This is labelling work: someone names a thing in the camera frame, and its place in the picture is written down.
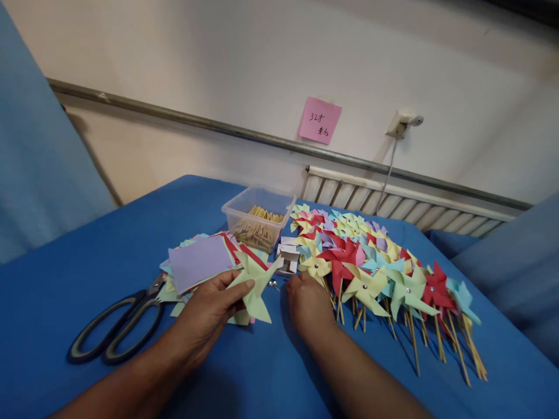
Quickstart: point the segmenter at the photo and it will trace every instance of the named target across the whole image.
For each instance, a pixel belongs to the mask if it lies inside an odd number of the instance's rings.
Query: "white wall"
[[[329,147],[375,161],[384,157],[383,133],[395,110],[408,108],[425,123],[399,145],[396,167],[532,203],[557,190],[557,34],[492,6],[450,0],[4,4],[48,77],[299,141],[306,97],[330,97],[343,111]],[[124,203],[186,173],[299,192],[305,164],[343,169],[63,101]]]

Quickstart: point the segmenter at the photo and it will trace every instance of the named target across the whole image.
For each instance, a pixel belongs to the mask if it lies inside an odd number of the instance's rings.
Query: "small white box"
[[[297,242],[295,241],[297,237],[281,237],[281,244],[289,244],[291,246],[298,246]]]
[[[299,261],[299,252],[295,246],[290,244],[279,244],[277,256],[283,258],[283,265],[276,271],[277,274],[283,276],[291,276],[297,274],[297,265]]]

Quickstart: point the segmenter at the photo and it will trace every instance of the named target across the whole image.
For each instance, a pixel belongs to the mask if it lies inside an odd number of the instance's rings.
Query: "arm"
[[[177,386],[206,359],[249,280],[225,288],[239,272],[224,272],[201,285],[175,324],[153,346],[82,393],[55,418],[151,418]]]
[[[291,320],[350,418],[430,418],[429,412],[334,321],[327,291],[306,272],[288,283]]]

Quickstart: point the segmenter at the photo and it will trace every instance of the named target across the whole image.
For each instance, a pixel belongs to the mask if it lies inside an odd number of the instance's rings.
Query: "hand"
[[[328,291],[307,272],[292,275],[287,292],[291,321],[307,344],[317,334],[336,326]]]
[[[206,359],[227,320],[244,309],[241,298],[253,289],[254,280],[226,289],[239,274],[239,271],[226,271],[200,285],[163,336],[169,350],[186,362],[189,371]]]

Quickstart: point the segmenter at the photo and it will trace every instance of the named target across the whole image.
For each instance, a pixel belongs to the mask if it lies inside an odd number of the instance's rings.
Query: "metal pin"
[[[281,292],[280,289],[278,288],[278,282],[276,280],[271,280],[270,282],[268,282],[268,286],[272,286],[274,287],[278,292]]]

